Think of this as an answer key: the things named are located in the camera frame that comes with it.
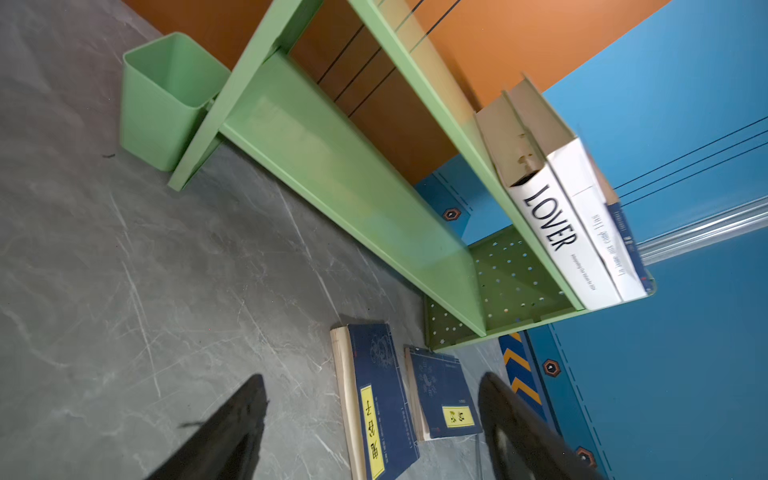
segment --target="orange wall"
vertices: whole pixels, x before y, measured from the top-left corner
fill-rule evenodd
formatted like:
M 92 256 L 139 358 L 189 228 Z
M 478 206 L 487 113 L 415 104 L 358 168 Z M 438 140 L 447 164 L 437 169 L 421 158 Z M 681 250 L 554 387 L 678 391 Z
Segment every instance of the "orange wall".
M 230 68 L 270 3 L 125 1 L 158 30 L 187 33 Z M 419 0 L 406 2 L 414 7 Z M 521 71 L 546 90 L 668 2 L 423 0 L 414 16 L 424 31 L 439 21 L 429 38 L 479 109 L 515 85 Z M 415 184 L 455 156 L 456 149 L 361 27 L 346 0 L 325 0 L 291 56 Z

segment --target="metal strip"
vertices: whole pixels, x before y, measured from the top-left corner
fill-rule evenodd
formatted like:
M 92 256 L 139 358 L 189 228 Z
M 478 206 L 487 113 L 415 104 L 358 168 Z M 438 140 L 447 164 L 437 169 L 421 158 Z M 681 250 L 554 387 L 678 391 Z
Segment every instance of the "metal strip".
M 645 265 L 768 227 L 768 196 L 639 243 Z

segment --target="gray marble surface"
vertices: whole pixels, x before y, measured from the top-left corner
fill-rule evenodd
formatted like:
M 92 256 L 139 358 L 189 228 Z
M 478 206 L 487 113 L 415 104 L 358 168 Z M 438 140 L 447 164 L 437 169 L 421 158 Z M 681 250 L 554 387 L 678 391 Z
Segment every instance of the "gray marble surface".
M 349 478 L 329 329 L 422 344 L 420 293 L 231 146 L 181 194 L 122 151 L 121 55 L 156 36 L 112 0 L 0 2 L 0 472 L 143 478 L 258 372 L 256 478 Z M 457 355 L 506 378 L 496 341 Z M 403 478 L 478 478 L 474 438 L 421 451 Z

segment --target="yellow book title label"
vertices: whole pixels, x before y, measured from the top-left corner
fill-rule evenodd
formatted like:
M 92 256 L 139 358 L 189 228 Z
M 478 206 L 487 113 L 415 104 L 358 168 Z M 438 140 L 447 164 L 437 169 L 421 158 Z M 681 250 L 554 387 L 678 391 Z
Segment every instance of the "yellow book title label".
M 475 424 L 469 407 L 442 407 L 442 414 L 449 429 L 471 427 Z
M 370 385 L 360 389 L 362 400 L 362 416 L 366 428 L 366 444 L 368 445 L 368 460 L 371 463 L 371 478 L 376 480 L 384 473 L 384 457 L 379 440 L 379 422 L 376 420 L 376 407 L 373 404 L 373 389 Z

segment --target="small green bin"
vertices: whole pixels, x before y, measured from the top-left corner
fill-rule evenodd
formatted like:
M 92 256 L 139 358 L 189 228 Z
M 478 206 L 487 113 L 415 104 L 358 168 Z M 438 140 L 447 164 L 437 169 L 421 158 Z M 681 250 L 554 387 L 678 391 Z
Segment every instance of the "small green bin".
M 175 32 L 123 55 L 120 145 L 172 171 L 230 71 L 187 35 Z

